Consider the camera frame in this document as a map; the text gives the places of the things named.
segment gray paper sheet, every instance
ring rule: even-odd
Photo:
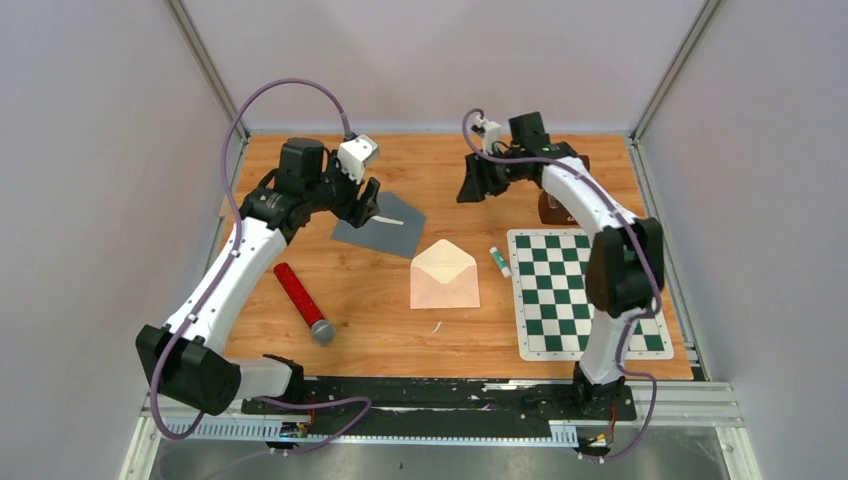
[[[361,228],[353,228],[349,223],[339,221],[331,238],[391,255],[414,257],[427,217],[391,192],[379,193],[377,205],[380,206],[381,217],[400,220],[403,225],[372,218]]]

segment white wall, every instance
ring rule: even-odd
[[[0,477],[115,478],[135,335],[208,254],[225,121],[161,1],[0,7]]]
[[[354,128],[452,131],[541,110],[552,130],[636,126],[703,0],[184,0],[236,102],[279,77],[326,84]],[[332,106],[283,89],[252,129],[338,131]]]
[[[848,3],[724,2],[649,131],[664,223],[765,478],[845,478]]]

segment white stick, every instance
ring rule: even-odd
[[[393,218],[381,217],[379,215],[374,215],[371,217],[371,220],[376,220],[380,223],[388,223],[389,225],[403,225],[403,220],[395,220]]]

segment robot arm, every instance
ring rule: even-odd
[[[571,146],[551,142],[538,112],[512,118],[509,123],[512,143],[506,151],[499,151],[493,148],[491,132],[499,136],[500,125],[479,116],[473,121],[471,131],[483,137],[483,157],[490,158],[481,158],[478,152],[466,156],[465,181],[457,202],[480,202],[504,193],[512,182],[531,180],[565,206],[586,232],[591,244],[586,294],[595,314],[586,351],[575,366],[575,391],[584,413],[603,411],[623,388],[616,351],[620,342],[630,344],[633,329],[627,338],[622,337],[626,322],[633,314],[649,309],[654,298],[622,222],[636,233],[660,289],[662,227],[656,219],[640,219],[612,199],[591,177]],[[530,157],[551,162],[522,160]]]
[[[360,195],[366,167],[379,155],[377,144],[365,135],[346,141],[330,152],[322,171],[325,151],[321,142],[289,139],[282,147],[279,168],[262,179],[239,209],[243,217],[240,244],[234,245],[234,229],[212,268],[165,325],[142,328],[136,337],[136,348],[149,382],[165,345],[185,319],[191,319],[165,361],[159,393],[217,415],[233,400],[280,397],[286,393],[293,375],[302,376],[302,369],[286,359],[266,356],[227,360],[221,354],[233,323],[259,278],[312,213],[331,211],[340,220],[361,227],[379,212],[377,180],[370,179]],[[269,188],[272,179],[274,185]],[[201,301],[227,262],[225,273],[208,298]],[[202,309],[192,314],[198,301],[203,304]]]

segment red cylinder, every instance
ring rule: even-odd
[[[280,285],[291,298],[300,316],[309,326],[312,332],[312,338],[322,344],[330,343],[335,337],[336,330],[333,325],[324,318],[324,314],[315,305],[315,301],[303,288],[303,284],[294,274],[288,263],[281,263],[274,267],[274,275],[280,281]]]

